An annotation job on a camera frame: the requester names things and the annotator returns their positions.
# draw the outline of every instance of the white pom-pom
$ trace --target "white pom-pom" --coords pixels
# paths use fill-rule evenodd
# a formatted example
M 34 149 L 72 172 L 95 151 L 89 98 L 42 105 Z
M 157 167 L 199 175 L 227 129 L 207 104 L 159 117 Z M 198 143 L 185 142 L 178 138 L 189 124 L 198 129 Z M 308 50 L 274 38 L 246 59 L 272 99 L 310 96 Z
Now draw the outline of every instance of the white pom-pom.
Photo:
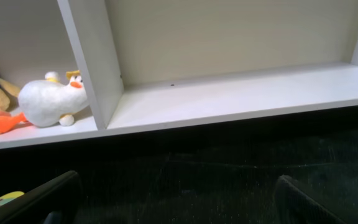
M 48 72 L 45 74 L 45 79 L 49 79 L 49 78 L 52 78 L 52 79 L 55 79 L 55 80 L 58 80 L 59 81 L 59 73 L 57 72 Z

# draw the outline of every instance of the black surface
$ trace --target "black surface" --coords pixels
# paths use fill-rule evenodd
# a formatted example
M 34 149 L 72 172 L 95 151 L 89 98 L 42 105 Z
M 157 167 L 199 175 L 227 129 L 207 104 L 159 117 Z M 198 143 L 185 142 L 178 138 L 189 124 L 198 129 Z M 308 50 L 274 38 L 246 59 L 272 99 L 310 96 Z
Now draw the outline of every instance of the black surface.
M 76 223 L 278 223 L 285 174 L 358 213 L 358 109 L 0 150 L 0 195 L 76 170 Z

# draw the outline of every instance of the white duck plush toy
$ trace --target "white duck plush toy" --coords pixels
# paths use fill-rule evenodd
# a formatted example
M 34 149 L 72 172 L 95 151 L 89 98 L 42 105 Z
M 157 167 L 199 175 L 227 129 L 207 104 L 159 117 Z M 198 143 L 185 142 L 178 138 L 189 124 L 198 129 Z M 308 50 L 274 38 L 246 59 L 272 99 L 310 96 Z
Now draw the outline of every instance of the white duck plush toy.
M 45 80 L 26 84 L 17 97 L 23 112 L 13 117 L 0 116 L 0 134 L 26 121 L 38 127 L 74 124 L 73 114 L 86 108 L 88 100 L 80 71 L 67 72 L 66 76 L 68 85 L 59 82 L 57 72 L 48 72 Z

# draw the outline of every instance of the white shelf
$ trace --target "white shelf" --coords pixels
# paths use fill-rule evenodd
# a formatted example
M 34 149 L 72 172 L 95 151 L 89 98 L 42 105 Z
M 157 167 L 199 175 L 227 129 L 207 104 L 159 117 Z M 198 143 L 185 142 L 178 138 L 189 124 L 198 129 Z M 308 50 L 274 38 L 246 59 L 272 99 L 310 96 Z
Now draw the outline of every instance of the white shelf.
M 0 148 L 355 105 L 358 66 L 346 63 L 179 80 L 128 88 L 106 130 L 83 116 L 71 127 L 15 129 L 0 135 Z

